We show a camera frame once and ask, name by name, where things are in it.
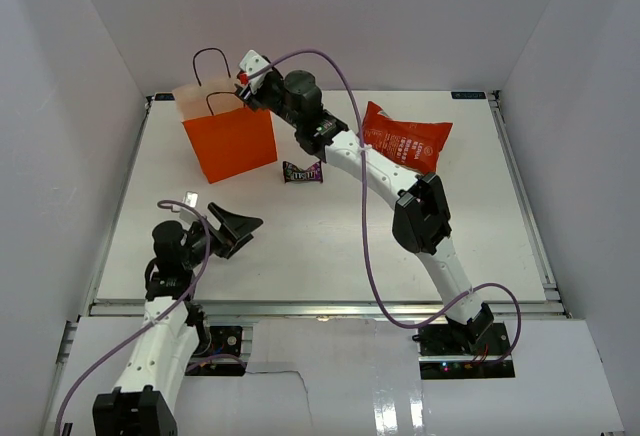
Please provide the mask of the dark purple M&M's packet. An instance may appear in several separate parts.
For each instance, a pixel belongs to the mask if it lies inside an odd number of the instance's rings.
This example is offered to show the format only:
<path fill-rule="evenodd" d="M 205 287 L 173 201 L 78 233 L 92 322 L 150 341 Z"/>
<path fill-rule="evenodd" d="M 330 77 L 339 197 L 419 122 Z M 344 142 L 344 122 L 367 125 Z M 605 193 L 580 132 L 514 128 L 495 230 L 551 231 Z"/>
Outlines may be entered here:
<path fill-rule="evenodd" d="M 321 161 L 314 162 L 308 168 L 300 168 L 289 161 L 283 161 L 282 174 L 285 183 L 322 183 L 324 181 Z"/>

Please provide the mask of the large red chips bag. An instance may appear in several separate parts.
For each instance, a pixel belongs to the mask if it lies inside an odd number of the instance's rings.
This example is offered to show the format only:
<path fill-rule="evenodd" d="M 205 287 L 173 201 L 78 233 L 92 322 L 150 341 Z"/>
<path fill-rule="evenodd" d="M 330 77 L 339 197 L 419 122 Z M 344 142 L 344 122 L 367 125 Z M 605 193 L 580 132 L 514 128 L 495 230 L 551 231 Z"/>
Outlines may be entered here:
<path fill-rule="evenodd" d="M 396 121 L 369 101 L 362 124 L 364 141 L 394 163 L 427 174 L 436 171 L 440 152 L 453 129 L 450 122 Z"/>

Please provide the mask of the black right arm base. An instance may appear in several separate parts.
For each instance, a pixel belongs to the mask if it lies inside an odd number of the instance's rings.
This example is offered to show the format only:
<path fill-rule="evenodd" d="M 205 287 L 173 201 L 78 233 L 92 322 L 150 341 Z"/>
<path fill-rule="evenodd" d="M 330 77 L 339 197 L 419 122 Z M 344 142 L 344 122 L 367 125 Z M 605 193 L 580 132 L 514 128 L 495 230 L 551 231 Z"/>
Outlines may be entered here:
<path fill-rule="evenodd" d="M 480 357 L 502 356 L 510 347 L 503 323 L 494 323 L 475 343 L 457 335 L 447 324 L 431 324 L 412 336 L 421 356 L 462 356 L 478 361 Z"/>

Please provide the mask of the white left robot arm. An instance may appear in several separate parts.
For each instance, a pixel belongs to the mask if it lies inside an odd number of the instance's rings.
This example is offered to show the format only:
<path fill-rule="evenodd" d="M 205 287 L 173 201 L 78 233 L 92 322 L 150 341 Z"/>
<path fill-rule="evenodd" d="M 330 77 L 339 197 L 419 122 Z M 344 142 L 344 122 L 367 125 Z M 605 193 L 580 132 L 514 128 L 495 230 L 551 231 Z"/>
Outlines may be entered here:
<path fill-rule="evenodd" d="M 208 210 L 217 226 L 194 213 L 188 227 L 168 220 L 151 233 L 154 257 L 145 270 L 143 332 L 134 339 L 113 389 L 95 398 L 92 417 L 98 435 L 177 434 L 174 408 L 184 377 L 203 365 L 240 360 L 238 351 L 215 342 L 193 296 L 209 258 L 231 258 L 263 221 L 215 203 Z"/>

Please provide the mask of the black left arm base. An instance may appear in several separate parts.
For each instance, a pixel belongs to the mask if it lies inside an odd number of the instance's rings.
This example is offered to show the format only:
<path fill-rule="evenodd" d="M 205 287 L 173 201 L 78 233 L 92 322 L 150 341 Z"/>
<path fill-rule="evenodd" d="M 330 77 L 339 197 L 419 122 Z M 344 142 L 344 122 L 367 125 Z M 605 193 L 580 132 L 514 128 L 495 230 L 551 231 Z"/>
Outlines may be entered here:
<path fill-rule="evenodd" d="M 241 326 L 209 326 L 205 339 L 200 342 L 192 359 L 205 358 L 214 354 L 241 355 L 244 330 Z"/>

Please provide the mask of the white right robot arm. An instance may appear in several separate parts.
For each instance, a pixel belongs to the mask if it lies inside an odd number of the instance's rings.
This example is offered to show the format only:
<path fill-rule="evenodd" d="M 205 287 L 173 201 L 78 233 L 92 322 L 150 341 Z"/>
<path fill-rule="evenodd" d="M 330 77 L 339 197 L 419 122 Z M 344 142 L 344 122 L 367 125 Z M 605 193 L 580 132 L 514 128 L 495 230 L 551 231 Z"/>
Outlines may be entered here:
<path fill-rule="evenodd" d="M 251 64 L 242 94 L 252 109 L 267 109 L 295 130 L 300 147 L 340 169 L 374 192 L 393 211 L 392 235 L 414 254 L 431 277 L 444 304 L 453 346 L 472 355 L 488 341 L 493 314 L 475 294 L 451 238 L 450 210 L 441 179 L 418 175 L 371 147 L 363 147 L 348 125 L 325 109 L 314 76 L 302 70 L 281 75 Z"/>

